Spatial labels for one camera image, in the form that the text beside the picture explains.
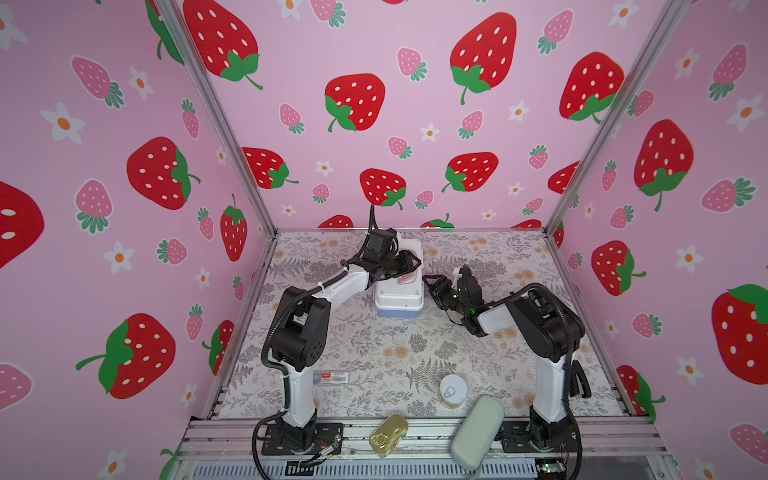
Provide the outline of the white tool box pink handle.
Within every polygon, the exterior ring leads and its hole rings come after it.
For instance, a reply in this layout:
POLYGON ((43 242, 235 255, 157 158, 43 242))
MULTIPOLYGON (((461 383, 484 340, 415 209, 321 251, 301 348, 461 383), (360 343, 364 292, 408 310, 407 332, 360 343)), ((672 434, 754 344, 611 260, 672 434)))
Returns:
MULTIPOLYGON (((400 249, 410 250, 421 260, 421 242, 414 238, 403 238, 397 234, 400 249)), ((417 318, 424 306, 423 265, 415 273, 406 276, 372 282, 373 299, 379 315, 387 318, 417 318)))

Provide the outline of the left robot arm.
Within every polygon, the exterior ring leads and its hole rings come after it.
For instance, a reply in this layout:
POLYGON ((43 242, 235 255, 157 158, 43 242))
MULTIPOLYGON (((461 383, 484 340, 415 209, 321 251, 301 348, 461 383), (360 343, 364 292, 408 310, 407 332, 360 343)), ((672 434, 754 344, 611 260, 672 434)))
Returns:
POLYGON ((291 441, 306 445, 315 434, 313 368, 325 349, 333 309, 371 289, 381 316, 418 317, 425 300, 422 260, 419 240, 392 228, 371 229, 358 252, 340 262, 338 273, 308 290, 290 287, 283 292, 261 361, 283 377, 278 425, 291 441))

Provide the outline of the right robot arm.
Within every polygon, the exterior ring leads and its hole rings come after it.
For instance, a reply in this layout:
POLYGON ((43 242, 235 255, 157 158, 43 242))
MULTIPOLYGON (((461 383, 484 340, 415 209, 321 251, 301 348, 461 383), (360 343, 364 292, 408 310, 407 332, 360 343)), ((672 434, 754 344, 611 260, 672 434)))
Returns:
POLYGON ((459 314, 460 324, 470 334, 485 337, 516 327, 536 355, 536 394, 527 427, 531 444, 547 451, 569 438, 577 440, 570 399, 592 396, 583 367, 574 358, 586 334, 578 315, 540 283, 487 302, 467 265, 453 279, 429 274, 423 282, 437 307, 459 314))

